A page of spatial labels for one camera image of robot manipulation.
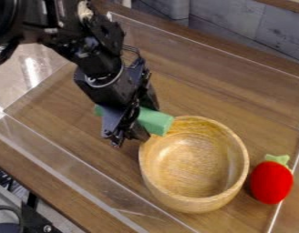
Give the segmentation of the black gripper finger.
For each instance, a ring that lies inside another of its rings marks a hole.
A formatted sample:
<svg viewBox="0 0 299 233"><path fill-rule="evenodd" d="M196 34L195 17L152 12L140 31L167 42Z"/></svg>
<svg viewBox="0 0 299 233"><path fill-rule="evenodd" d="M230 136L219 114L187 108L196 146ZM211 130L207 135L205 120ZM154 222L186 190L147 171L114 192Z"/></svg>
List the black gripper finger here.
<svg viewBox="0 0 299 233"><path fill-rule="evenodd" d="M156 98L156 91L152 84L148 84L143 90L143 94L140 96L140 104L143 107L152 109L155 111L159 110L159 102Z"/></svg>
<svg viewBox="0 0 299 233"><path fill-rule="evenodd" d="M146 142L150 139L150 133L139 122L134 122L127 129L127 139L136 139Z"/></svg>

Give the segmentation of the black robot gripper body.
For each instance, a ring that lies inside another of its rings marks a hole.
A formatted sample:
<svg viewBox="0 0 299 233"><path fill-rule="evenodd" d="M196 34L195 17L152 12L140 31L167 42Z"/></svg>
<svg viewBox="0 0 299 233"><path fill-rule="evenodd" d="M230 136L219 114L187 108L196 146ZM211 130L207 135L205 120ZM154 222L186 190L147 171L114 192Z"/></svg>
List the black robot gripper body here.
<svg viewBox="0 0 299 233"><path fill-rule="evenodd" d="M89 100L99 106L114 108L127 106L142 106L140 96L150 81L151 72L146 67L146 61L139 56L130 66L122 66L118 75L108 79L92 78L77 68L75 70L75 83L88 96ZM111 144L122 147L127 138L112 139Z"/></svg>

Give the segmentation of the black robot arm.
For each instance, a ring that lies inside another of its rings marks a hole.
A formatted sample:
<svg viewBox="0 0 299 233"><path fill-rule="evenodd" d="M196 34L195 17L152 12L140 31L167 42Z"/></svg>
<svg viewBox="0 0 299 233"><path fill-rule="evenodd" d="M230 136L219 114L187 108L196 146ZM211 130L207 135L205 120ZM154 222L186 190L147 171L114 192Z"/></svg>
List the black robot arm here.
<svg viewBox="0 0 299 233"><path fill-rule="evenodd" d="M158 110L146 60L127 65L126 32L91 0L0 0L0 65L19 45L37 43L76 64L73 81L102 108L102 136L119 147L128 139L147 141L138 122L144 107Z"/></svg>

